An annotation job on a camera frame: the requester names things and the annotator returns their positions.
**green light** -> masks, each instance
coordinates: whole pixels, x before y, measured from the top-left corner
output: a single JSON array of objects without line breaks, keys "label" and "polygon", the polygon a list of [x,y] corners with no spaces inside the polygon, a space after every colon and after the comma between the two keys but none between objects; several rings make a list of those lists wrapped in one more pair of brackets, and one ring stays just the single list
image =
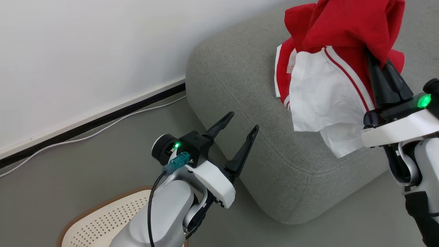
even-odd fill
[{"label": "green light", "polygon": [[430,104],[431,101],[432,101],[432,95],[426,94],[426,95],[419,98],[419,100],[417,102],[417,106],[418,106],[418,108],[426,108],[428,106],[428,104]]}]

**gray fabric upholstery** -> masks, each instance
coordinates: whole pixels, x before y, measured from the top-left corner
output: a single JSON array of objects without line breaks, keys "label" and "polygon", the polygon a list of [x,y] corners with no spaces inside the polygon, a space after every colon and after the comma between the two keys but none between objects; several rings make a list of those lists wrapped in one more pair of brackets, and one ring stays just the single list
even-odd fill
[{"label": "gray fabric upholstery", "polygon": [[[235,112],[216,141],[228,159],[252,127],[260,126],[241,179],[262,210],[285,224],[317,217],[387,169],[379,148],[336,159],[319,133],[294,132],[290,112],[275,98],[275,51],[289,37],[284,11],[303,3],[281,4],[203,41],[186,73],[188,101],[205,127]],[[415,93],[438,76],[437,46],[429,33],[437,29],[425,16],[432,14],[429,6],[407,3],[396,44],[407,56],[403,76]]]}]

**white baseboard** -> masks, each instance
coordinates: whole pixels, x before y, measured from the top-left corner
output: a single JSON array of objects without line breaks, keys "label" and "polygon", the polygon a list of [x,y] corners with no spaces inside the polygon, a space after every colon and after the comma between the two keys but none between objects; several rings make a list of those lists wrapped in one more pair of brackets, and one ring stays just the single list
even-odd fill
[{"label": "white baseboard", "polygon": [[132,104],[138,103],[142,100],[145,100],[147,98],[150,98],[150,97],[152,97],[156,94],[159,94],[161,92],[164,92],[170,88],[181,85],[184,83],[184,79],[185,79],[184,76],[180,77],[178,79],[175,79],[175,80],[170,81],[168,83],[165,83],[163,85],[154,87],[148,91],[145,91],[143,93],[140,93],[138,95],[130,97],[129,99],[126,99],[126,100],[120,101],[114,105],[108,106],[105,109],[76,117],[76,118],[74,118],[66,123],[63,123],[63,124],[57,126],[56,128],[54,128],[50,131],[46,131],[44,133],[35,135],[35,136],[33,136],[29,139],[26,139],[24,141],[21,141],[21,142],[13,144],[11,146],[8,146],[6,148],[0,149],[0,159],[6,158],[10,155],[18,153],[26,148],[30,148],[30,147],[36,145],[36,144],[42,143],[45,140],[53,138],[53,137],[60,135],[62,133],[65,133],[65,132],[72,130],[76,127],[79,127],[83,124],[91,122],[97,118],[108,115],[108,114],[115,112],[117,110],[120,110],[124,107],[127,107],[129,105],[132,105]]}]

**red and white garment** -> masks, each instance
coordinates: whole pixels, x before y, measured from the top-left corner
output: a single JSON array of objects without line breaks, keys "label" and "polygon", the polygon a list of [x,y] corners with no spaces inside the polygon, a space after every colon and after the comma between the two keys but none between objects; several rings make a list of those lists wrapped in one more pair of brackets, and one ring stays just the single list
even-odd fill
[{"label": "red and white garment", "polygon": [[392,50],[403,0],[320,0],[285,12],[291,34],[277,48],[276,97],[292,113],[295,131],[319,131],[338,157],[361,147],[363,116],[374,109],[365,47],[401,72]]}]

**teal connector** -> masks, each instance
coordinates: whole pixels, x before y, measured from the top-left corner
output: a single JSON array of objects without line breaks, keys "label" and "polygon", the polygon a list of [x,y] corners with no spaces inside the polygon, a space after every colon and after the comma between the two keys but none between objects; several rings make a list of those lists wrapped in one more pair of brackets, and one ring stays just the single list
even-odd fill
[{"label": "teal connector", "polygon": [[167,165],[162,168],[162,172],[166,171],[165,176],[168,177],[174,173],[178,168],[184,167],[184,165],[189,163],[191,156],[188,152],[182,152],[177,157],[172,159]]}]

